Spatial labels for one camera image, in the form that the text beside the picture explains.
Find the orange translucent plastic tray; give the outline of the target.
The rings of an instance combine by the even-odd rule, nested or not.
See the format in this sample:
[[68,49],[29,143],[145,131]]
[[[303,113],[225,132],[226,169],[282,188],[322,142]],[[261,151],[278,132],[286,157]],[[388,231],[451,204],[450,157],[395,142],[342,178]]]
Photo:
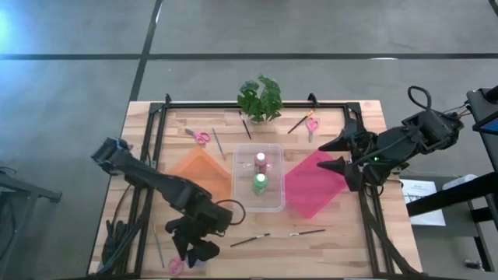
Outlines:
[[192,149],[168,174],[193,181],[212,195],[213,201],[232,198],[232,177],[200,147]]

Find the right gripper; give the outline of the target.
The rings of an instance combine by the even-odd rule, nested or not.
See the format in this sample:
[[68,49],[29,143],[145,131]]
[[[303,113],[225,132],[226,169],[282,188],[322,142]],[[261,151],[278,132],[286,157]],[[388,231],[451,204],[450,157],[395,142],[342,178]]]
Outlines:
[[345,123],[344,130],[334,140],[321,145],[318,150],[322,152],[347,152],[351,154],[350,161],[345,166],[341,156],[334,160],[317,163],[317,166],[344,175],[345,182],[351,192],[360,191],[366,183],[363,168],[368,164],[379,162],[380,155],[372,156],[380,148],[377,146],[379,134],[367,131],[355,119]]

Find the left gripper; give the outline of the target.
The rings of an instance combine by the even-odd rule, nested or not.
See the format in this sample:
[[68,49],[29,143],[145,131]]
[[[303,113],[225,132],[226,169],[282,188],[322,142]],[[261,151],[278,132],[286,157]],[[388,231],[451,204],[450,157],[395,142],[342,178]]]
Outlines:
[[[190,215],[181,210],[181,217],[170,220],[165,230],[173,234],[172,240],[182,261],[188,257],[188,267],[193,268],[198,261],[207,261],[219,255],[219,247],[202,240],[207,235],[218,235],[226,231],[233,220],[233,212],[228,209],[201,212]],[[190,242],[197,242],[188,250]]]

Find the pink translucent plastic tray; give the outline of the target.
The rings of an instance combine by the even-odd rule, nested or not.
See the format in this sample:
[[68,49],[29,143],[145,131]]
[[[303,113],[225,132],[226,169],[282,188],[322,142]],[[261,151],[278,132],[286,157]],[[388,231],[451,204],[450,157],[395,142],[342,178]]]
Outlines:
[[342,175],[317,165],[332,160],[326,152],[316,151],[285,175],[286,204],[300,218],[313,218],[347,187]]

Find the blue-screen tablet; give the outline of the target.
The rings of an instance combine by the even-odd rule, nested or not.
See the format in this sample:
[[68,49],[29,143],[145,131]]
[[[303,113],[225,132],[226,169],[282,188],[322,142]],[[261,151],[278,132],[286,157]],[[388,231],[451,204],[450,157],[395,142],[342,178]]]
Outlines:
[[472,130],[489,135],[498,135],[498,117],[489,116],[482,119],[472,126]]

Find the black equipment stand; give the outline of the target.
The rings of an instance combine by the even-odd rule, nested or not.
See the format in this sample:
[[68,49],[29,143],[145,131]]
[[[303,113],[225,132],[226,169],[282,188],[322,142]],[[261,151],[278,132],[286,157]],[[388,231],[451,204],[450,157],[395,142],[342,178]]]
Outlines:
[[[489,116],[498,117],[498,85],[492,89],[469,91],[467,97],[475,123]],[[487,206],[469,212],[472,222],[477,226],[480,222],[492,221],[498,231],[498,135],[479,134],[494,171],[467,183],[431,194],[419,201],[408,203],[410,215],[425,214],[432,210],[484,197]]]

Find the black side table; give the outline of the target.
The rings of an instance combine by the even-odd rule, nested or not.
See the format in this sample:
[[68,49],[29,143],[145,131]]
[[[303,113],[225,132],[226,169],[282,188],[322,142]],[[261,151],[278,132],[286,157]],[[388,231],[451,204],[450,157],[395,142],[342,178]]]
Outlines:
[[29,215],[33,212],[37,200],[39,198],[46,198],[50,202],[59,203],[62,193],[60,191],[50,191],[46,188],[38,187],[16,179],[3,170],[0,170],[0,187],[11,190],[11,192],[6,194],[11,198],[19,196],[26,199],[24,209],[19,215],[15,214],[14,205],[11,203],[12,235],[9,239],[8,245],[0,254],[0,280],[2,280],[7,267],[9,266],[12,253],[16,248],[19,236],[23,233],[26,221],[29,218]]

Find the black-handled spoolie brush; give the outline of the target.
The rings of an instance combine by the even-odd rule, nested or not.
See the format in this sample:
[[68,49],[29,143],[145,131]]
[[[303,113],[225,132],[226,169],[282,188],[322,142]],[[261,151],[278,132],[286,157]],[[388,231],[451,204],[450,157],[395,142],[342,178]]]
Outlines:
[[240,242],[237,242],[237,243],[234,243],[234,244],[231,244],[230,247],[237,247],[237,246],[240,246],[242,244],[245,244],[245,243],[250,243],[252,241],[255,241],[255,240],[258,240],[258,239],[261,239],[261,238],[264,238],[264,237],[267,237],[267,236],[270,236],[271,233],[264,233],[264,234],[261,234],[261,235],[257,235],[257,236],[253,236],[251,238],[248,238],[248,239],[245,239],[245,240],[242,240]]

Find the orange and black paintbrush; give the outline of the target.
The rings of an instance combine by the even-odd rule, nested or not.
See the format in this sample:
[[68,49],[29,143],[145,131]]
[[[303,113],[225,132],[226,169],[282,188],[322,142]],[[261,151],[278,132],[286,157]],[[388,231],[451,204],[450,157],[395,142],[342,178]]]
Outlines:
[[288,132],[287,134],[290,134],[292,131],[294,131],[299,125],[301,125],[310,115],[312,115],[315,112],[315,109],[311,109],[307,112],[307,114],[302,117]]

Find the pink paint bottle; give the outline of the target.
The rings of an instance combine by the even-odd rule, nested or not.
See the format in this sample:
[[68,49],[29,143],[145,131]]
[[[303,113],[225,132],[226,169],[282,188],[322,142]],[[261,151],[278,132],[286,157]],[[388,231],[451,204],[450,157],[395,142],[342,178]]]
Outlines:
[[268,158],[263,152],[258,152],[254,156],[254,170],[255,173],[266,174],[268,165]]

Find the white box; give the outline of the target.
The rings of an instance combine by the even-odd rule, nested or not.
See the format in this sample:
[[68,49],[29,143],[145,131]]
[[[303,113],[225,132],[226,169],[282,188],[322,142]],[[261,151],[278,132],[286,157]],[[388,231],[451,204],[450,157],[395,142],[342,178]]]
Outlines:
[[467,183],[469,181],[472,181],[475,178],[477,178],[477,176],[475,174],[464,175],[463,177],[459,177],[457,179],[454,179],[454,180],[451,180],[451,181],[445,183],[442,186],[442,190],[445,191],[445,190],[450,189],[452,187],[456,187],[458,185],[461,185],[461,184]]

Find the green paint bottle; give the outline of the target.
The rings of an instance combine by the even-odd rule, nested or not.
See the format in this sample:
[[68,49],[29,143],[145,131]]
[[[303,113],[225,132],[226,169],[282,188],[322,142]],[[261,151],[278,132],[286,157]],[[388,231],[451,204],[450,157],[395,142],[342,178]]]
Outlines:
[[268,178],[263,173],[257,173],[253,180],[253,192],[256,195],[262,195],[268,186]]

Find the white paper sheet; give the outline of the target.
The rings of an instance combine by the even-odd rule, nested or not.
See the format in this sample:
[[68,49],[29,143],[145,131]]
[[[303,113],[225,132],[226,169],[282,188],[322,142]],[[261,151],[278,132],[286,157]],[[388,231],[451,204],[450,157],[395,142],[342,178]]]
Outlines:
[[[437,192],[436,184],[431,181],[406,179],[400,179],[400,181],[402,182],[402,193],[406,204]],[[412,216],[410,221],[413,226],[446,226],[444,214],[441,210]]]

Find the black aluminium table frame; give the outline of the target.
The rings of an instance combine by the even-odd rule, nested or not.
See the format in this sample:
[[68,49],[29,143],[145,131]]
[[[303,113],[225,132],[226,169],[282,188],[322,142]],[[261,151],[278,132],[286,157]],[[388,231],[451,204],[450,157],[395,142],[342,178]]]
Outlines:
[[[345,117],[335,101],[323,101],[314,112],[319,129],[308,142],[301,124],[287,132],[310,110],[307,101],[293,101],[279,118],[267,124],[246,121],[252,140],[247,136],[234,103],[172,102],[167,110],[161,140],[159,169],[166,172],[186,156],[195,143],[185,128],[208,131],[212,139],[205,151],[225,170],[233,167],[233,154],[240,144],[272,143],[283,149],[284,169],[290,171],[342,130]],[[212,128],[226,155],[223,160]],[[315,229],[322,233],[289,236]],[[231,244],[264,233],[270,236],[237,247]],[[348,190],[337,194],[312,219],[300,218],[289,206],[280,212],[248,212],[238,217],[224,237],[215,237],[220,254],[206,263],[205,269],[185,268],[182,278],[369,278],[370,259],[385,266],[378,238],[366,239],[359,195]]]

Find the thin grey paintbrush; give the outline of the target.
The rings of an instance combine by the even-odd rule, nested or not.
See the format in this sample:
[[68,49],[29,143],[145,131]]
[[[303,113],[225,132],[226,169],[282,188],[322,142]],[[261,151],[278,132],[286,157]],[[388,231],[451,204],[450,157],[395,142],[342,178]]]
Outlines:
[[221,153],[221,156],[222,156],[223,160],[226,160],[226,155],[225,155],[225,153],[224,153],[224,151],[223,151],[223,148],[222,148],[222,146],[221,146],[221,144],[220,144],[220,141],[219,141],[218,136],[217,136],[217,134],[216,134],[216,130],[215,130],[215,128],[212,128],[212,133],[213,133],[214,138],[215,138],[215,140],[216,140],[216,143],[217,143],[217,145],[218,145],[218,147],[219,147],[219,151],[220,151],[220,153]]

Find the green artificial plant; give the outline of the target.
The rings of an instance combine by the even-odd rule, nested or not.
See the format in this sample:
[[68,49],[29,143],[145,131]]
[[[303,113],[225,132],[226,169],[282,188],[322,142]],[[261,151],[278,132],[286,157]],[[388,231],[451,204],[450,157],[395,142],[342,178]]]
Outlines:
[[259,75],[257,80],[246,81],[239,93],[237,104],[253,122],[273,121],[281,116],[282,90],[274,79]]

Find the pink-handled scissors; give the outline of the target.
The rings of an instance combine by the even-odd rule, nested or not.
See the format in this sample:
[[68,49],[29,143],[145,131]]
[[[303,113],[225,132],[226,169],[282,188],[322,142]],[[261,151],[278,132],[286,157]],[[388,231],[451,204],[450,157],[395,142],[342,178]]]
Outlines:
[[198,145],[205,145],[207,142],[211,141],[211,137],[208,133],[203,131],[192,131],[191,129],[185,128],[185,132],[191,135]]
[[312,142],[314,137],[314,132],[319,127],[319,121],[316,118],[309,117],[308,119],[306,119],[306,126],[308,130],[308,142]]
[[179,257],[172,258],[168,263],[168,271],[171,275],[178,276],[184,270],[185,263]]

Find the clear plastic bin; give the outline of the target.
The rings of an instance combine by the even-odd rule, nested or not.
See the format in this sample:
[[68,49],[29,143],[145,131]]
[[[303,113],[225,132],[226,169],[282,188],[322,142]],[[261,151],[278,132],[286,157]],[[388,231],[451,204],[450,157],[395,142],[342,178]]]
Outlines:
[[[254,156],[263,152],[268,158],[268,186],[262,195],[253,192]],[[285,207],[283,149],[269,143],[240,144],[233,154],[232,198],[247,212],[280,212]]]

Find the thin black paintbrush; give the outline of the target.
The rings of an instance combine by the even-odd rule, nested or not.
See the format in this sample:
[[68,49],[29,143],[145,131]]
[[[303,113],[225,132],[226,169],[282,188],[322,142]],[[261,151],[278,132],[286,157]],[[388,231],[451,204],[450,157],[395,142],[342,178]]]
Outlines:
[[243,116],[243,114],[242,114],[242,112],[241,112],[240,110],[238,111],[238,114],[239,114],[240,119],[241,119],[241,121],[242,121],[242,123],[243,123],[244,129],[245,129],[245,131],[246,131],[246,133],[247,133],[248,138],[249,138],[250,140],[252,140],[251,133],[250,133],[250,131],[249,131],[249,129],[248,129],[248,126],[247,126],[247,123],[246,123],[246,121],[245,121],[245,119],[244,119],[244,116]]

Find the grey paintbrush with orange tip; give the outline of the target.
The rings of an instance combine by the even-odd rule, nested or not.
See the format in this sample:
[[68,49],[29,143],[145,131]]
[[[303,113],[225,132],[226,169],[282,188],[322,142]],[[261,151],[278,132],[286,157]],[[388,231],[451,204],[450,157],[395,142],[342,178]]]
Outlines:
[[157,249],[157,252],[158,252],[158,255],[160,258],[160,263],[161,263],[162,268],[165,268],[166,266],[164,263],[163,254],[162,254],[162,250],[161,250],[161,246],[160,246],[160,240],[159,240],[159,237],[157,235],[156,225],[154,222],[153,222],[152,228],[153,228],[153,235],[154,235],[155,242],[156,242],[156,249]]

